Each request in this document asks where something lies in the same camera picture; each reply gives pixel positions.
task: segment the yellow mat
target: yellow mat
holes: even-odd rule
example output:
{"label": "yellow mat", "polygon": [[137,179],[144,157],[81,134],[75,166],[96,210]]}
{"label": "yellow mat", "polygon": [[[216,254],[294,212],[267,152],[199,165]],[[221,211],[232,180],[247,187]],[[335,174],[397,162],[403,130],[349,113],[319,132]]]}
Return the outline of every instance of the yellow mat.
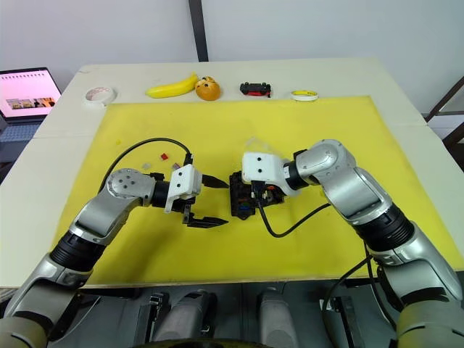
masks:
{"label": "yellow mat", "polygon": [[[322,138],[335,138],[353,153],[390,193],[405,214],[418,223],[454,268],[464,261],[419,184],[410,164],[379,117],[369,97],[253,100],[211,103],[114,104],[108,107],[75,180],[55,242],[82,206],[92,198],[114,158],[145,138],[164,136],[183,142],[202,173],[228,182],[241,169],[251,138],[291,158]],[[169,159],[162,161],[161,153]],[[131,152],[119,167],[162,172],[182,163],[173,144],[153,143]],[[143,166],[151,165],[148,170]],[[276,232],[293,225],[326,202],[310,187],[284,204],[266,208]],[[89,284],[264,281],[339,277],[363,256],[363,244],[332,207],[319,212],[282,239],[271,237],[259,213],[246,221],[230,215],[228,190],[203,188],[193,206],[197,217],[230,222],[198,229],[181,223],[179,213],[154,207],[135,208],[127,224],[97,263]],[[356,273],[367,274],[366,269]]]}

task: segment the wall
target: wall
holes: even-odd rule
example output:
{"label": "wall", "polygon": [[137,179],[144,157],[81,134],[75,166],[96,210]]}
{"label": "wall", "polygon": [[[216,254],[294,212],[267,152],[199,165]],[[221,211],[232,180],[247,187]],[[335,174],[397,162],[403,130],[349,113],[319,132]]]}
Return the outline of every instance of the wall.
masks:
{"label": "wall", "polygon": [[187,1],[0,1],[0,70],[46,66],[64,90],[82,65],[194,62]]}
{"label": "wall", "polygon": [[203,13],[210,60],[376,56],[421,112],[464,75],[463,0],[203,0]]}

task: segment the laptop screen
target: laptop screen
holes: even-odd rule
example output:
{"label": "laptop screen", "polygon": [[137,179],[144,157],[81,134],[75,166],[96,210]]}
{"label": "laptop screen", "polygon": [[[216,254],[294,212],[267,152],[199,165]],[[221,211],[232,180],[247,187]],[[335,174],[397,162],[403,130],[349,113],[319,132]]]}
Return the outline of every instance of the laptop screen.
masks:
{"label": "laptop screen", "polygon": [[43,119],[60,96],[45,67],[0,72],[0,111],[7,122]]}

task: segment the laptop keyboard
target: laptop keyboard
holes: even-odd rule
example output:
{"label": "laptop keyboard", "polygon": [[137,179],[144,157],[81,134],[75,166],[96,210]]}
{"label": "laptop keyboard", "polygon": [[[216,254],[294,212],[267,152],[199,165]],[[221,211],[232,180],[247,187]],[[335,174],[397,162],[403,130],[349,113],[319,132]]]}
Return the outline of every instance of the laptop keyboard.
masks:
{"label": "laptop keyboard", "polygon": [[29,141],[40,125],[11,125],[0,135],[0,142]]}

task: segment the banana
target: banana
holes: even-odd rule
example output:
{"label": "banana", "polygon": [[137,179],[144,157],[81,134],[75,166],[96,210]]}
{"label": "banana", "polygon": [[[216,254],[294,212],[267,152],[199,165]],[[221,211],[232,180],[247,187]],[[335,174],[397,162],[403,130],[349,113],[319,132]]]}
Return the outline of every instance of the banana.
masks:
{"label": "banana", "polygon": [[198,76],[193,72],[189,78],[185,80],[171,83],[169,85],[162,85],[151,87],[145,92],[147,96],[152,98],[167,98],[169,96],[178,96],[195,89],[195,83],[198,82]]}

